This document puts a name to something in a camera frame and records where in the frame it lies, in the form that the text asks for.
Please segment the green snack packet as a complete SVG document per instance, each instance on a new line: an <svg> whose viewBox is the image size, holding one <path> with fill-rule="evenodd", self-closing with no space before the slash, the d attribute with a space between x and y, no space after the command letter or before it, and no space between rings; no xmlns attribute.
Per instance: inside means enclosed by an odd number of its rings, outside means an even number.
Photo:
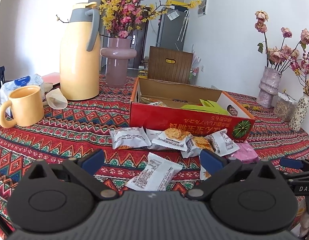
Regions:
<svg viewBox="0 0 309 240"><path fill-rule="evenodd" d="M181 109L220 115L230 115L229 112L222 108L217 102L200 99L200 103L200 105L183 105Z"/></svg>

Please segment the oat crisp snack packet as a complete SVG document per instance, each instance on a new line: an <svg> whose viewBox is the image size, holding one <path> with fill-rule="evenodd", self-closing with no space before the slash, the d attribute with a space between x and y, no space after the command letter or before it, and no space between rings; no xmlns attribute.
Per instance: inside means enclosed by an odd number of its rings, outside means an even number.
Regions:
<svg viewBox="0 0 309 240"><path fill-rule="evenodd" d="M162 101L156 101L156 102L151 102L148 105L150 106L161 106L161 107L167 107L167 105L165 103L163 103Z"/></svg>

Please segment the oat snack packet back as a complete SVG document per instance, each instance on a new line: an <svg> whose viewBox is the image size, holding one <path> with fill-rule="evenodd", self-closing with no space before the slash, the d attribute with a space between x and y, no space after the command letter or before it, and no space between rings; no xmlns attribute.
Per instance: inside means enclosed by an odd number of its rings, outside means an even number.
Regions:
<svg viewBox="0 0 309 240"><path fill-rule="evenodd" d="M239 150L239 146L227 135L226 128L205 136L205 139L210 142L215 154L219 157L230 155Z"/></svg>

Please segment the pink snack packet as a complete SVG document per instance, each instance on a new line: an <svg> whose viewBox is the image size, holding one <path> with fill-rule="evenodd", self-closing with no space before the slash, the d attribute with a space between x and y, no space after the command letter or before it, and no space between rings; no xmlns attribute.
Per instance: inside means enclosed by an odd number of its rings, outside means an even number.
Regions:
<svg viewBox="0 0 309 240"><path fill-rule="evenodd" d="M237 145L239 149L232 153L229 158L236 158L245 164L259 161L259 156L248 142L238 143Z"/></svg>

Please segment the patterned red tablecloth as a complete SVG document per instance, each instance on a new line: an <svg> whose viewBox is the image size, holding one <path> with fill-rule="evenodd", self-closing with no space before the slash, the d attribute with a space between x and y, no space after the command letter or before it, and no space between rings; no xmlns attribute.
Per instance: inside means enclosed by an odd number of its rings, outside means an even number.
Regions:
<svg viewBox="0 0 309 240"><path fill-rule="evenodd" d="M129 125L131 96L135 79L128 78L119 88L110 88L101 76L95 98L71 101L63 110L45 107L38 124L29 127L0 128L0 215L9 222L7 200L31 163L42 158L59 164L65 158L83 157L101 148L105 163L96 178L122 192L126 182L146 165L144 150L114 150L109 131ZM257 105L255 98L233 94L240 103ZM269 109L250 111L255 123L247 137L261 158L278 165L281 157L309 159L309 135L295 132Z"/></svg>

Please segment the fallen yellow petals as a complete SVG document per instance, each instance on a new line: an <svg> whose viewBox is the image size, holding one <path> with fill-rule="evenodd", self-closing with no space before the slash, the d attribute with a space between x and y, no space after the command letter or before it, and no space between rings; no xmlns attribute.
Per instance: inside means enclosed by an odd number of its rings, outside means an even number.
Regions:
<svg viewBox="0 0 309 240"><path fill-rule="evenodd" d="M242 106L248 111L261 111L262 110L261 106L249 105L249 104L243 104Z"/></svg>

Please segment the floral white vase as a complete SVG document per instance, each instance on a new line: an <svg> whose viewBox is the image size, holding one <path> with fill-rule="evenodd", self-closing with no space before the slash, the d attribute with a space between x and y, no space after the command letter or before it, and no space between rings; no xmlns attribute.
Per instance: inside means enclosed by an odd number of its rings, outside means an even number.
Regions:
<svg viewBox="0 0 309 240"><path fill-rule="evenodd" d="M309 109L309 96L305 93L299 99L295 112L289 122L289 127L298 132L301 129L302 123Z"/></svg>

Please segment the crumpled paper cup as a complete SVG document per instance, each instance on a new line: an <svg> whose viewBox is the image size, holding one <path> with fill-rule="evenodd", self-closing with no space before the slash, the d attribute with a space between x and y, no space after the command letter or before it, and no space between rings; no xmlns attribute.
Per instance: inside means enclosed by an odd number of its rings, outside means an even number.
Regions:
<svg viewBox="0 0 309 240"><path fill-rule="evenodd" d="M63 96L59 88L53 89L45 96L48 105L52 109L62 110L68 105L68 100Z"/></svg>

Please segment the yellow ceramic mug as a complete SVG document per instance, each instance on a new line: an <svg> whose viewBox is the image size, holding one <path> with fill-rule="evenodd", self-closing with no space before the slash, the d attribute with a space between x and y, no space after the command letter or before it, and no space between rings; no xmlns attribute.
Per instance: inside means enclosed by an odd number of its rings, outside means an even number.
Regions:
<svg viewBox="0 0 309 240"><path fill-rule="evenodd" d="M39 86L25 86L12 91L0 106L0 126L27 127L41 121L44 107Z"/></svg>

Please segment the textured pink vase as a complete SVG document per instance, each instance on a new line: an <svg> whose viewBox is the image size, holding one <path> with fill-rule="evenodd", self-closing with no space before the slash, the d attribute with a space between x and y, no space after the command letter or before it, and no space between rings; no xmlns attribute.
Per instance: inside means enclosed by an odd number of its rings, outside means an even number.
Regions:
<svg viewBox="0 0 309 240"><path fill-rule="evenodd" d="M279 85L282 79L282 73L274 68L265 67L263 76L259 83L259 94L256 102L265 107L271 108L273 97L278 95Z"/></svg>

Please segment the yellow thermos jug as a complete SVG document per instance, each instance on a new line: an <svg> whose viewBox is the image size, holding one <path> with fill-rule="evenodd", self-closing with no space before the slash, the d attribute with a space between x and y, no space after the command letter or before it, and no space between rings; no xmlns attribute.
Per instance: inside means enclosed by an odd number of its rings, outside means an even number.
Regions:
<svg viewBox="0 0 309 240"><path fill-rule="evenodd" d="M96 2L76 4L65 24L59 70L61 92L67 100L87 100L99 94L99 25Z"/></svg>

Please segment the dried pink roses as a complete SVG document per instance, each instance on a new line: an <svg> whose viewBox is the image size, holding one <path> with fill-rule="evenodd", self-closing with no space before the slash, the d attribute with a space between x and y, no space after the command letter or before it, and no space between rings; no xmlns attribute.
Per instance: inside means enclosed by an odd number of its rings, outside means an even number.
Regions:
<svg viewBox="0 0 309 240"><path fill-rule="evenodd" d="M255 15L255 29L258 33L263 35L263 41L257 44L258 52L266 55L266 67L272 68L277 72L283 74L287 68L298 61L300 51L298 47L303 50L309 46L309 31L303 29L297 44L294 47L288 46L286 41L293 38L293 33L288 27L281 27L282 42L279 46L271 47L267 38L267 22L269 21L269 15L263 10L258 10Z"/></svg>

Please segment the dark entrance door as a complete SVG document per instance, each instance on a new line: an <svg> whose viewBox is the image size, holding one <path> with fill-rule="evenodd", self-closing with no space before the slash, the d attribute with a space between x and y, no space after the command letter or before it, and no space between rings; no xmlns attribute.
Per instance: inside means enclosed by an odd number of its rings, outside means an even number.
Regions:
<svg viewBox="0 0 309 240"><path fill-rule="evenodd" d="M134 30L130 35L131 48L137 51L137 56L128 61L128 69L138 69L144 55L146 36L148 30L148 22L142 22L141 29Z"/></svg>

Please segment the grey refrigerator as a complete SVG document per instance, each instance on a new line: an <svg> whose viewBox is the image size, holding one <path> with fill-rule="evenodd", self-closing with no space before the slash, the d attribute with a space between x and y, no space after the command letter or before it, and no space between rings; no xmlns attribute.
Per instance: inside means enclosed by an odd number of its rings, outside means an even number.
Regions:
<svg viewBox="0 0 309 240"><path fill-rule="evenodd" d="M156 47L182 51L188 15L189 11L184 6L173 5L168 9L160 17Z"/></svg>

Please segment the red yellow blossom branches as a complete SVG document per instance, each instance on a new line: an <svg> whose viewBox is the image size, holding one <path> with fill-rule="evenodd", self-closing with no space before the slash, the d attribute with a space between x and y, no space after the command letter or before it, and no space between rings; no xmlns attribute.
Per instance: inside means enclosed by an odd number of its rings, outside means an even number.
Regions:
<svg viewBox="0 0 309 240"><path fill-rule="evenodd" d="M97 11L110 37L127 38L141 25L166 14L173 0L100 0Z"/></svg>

